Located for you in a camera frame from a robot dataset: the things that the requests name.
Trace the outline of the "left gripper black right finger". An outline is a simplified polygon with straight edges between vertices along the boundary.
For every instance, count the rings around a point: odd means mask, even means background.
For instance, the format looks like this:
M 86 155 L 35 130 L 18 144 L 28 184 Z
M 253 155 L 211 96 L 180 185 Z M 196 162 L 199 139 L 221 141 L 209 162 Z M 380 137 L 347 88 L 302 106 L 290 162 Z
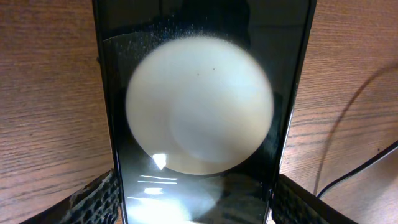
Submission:
M 287 176 L 278 176 L 271 203 L 277 224 L 355 224 Z

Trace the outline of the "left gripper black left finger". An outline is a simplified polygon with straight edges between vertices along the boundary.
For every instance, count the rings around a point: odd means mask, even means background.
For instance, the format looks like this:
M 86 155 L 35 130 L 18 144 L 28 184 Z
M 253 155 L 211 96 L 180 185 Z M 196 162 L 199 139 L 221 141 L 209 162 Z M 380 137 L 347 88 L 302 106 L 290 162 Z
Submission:
M 23 224 L 114 224 L 120 206 L 119 184 L 110 170 L 71 196 Z

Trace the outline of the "black Samsung Galaxy phone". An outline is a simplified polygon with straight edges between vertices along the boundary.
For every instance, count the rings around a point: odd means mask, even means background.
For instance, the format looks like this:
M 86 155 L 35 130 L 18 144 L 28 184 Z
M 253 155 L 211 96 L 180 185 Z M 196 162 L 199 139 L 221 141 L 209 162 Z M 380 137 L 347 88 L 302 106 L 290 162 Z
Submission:
M 265 223 L 316 2 L 97 0 L 124 223 Z

